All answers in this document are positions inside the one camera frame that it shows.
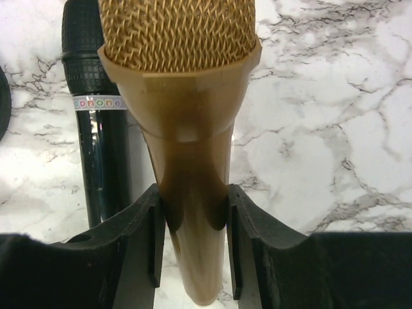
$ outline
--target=microphone handle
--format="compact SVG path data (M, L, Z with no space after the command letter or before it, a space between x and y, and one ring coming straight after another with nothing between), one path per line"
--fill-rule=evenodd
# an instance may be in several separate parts
M62 20L62 62L75 105L89 227L132 203L127 111L106 75L97 0L68 0Z

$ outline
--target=microphone grille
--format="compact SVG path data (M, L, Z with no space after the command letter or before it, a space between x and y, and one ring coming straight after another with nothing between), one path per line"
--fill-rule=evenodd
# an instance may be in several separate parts
M111 61L177 73L216 68L256 45L254 0L98 0Z

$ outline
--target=white marble countertop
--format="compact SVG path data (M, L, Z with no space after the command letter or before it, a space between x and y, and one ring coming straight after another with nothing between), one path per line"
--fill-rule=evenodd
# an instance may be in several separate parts
M60 62L63 0L0 2L13 110L0 142L0 232L51 243L88 229ZM237 117L230 182L300 232L412 230L412 2L256 0L260 65ZM134 149L142 143L131 125ZM145 183L154 182L143 148ZM211 308L237 308L230 270ZM197 308L170 239L155 308Z

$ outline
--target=microphone head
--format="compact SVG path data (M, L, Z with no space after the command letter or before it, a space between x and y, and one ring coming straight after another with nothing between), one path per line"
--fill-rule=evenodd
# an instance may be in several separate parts
M218 68L256 46L254 0L98 0L106 57L150 73Z

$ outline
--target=gold microphone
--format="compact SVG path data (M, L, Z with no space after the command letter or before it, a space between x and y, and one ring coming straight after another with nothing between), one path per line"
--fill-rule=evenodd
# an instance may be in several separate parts
M98 54L142 128L185 290L211 304L234 121L261 54L254 0L98 1Z

